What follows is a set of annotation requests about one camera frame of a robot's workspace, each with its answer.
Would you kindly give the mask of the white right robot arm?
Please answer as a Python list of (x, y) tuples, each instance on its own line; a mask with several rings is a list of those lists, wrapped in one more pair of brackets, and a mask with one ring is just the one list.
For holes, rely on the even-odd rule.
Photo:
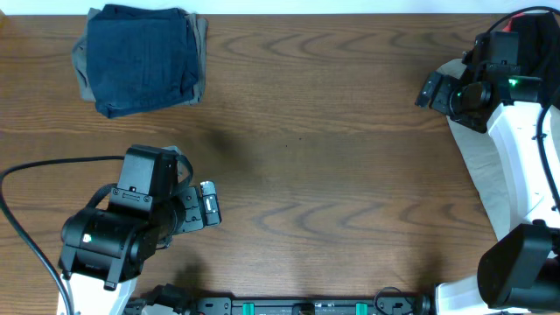
[(509, 196), (510, 231), (479, 260), (474, 276), (441, 283), (435, 314), (559, 310), (559, 159), (543, 80), (523, 76), (519, 36), (477, 36), (459, 78), (432, 72), (415, 104), (485, 133), (497, 148)]

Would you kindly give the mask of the khaki beige shorts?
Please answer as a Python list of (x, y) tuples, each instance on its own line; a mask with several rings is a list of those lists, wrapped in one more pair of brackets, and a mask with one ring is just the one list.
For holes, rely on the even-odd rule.
[(480, 134), (450, 121), (451, 133), (500, 240), (521, 223), (543, 220), (559, 227), (537, 144), (538, 103), (499, 105)]

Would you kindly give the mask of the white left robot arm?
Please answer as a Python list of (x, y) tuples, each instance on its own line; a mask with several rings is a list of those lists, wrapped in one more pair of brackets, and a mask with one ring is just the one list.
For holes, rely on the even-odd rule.
[(57, 312), (123, 314), (133, 308), (144, 262), (176, 235), (221, 224), (215, 184), (192, 185), (193, 167), (175, 146), (133, 145), (117, 183), (100, 188), (61, 231), (64, 292)]

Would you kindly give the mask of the navy blue shorts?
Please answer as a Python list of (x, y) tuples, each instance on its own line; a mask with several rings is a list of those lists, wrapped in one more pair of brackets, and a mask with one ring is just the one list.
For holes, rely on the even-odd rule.
[(107, 4), (87, 21), (87, 78), (107, 118), (180, 105), (198, 81), (180, 8)]

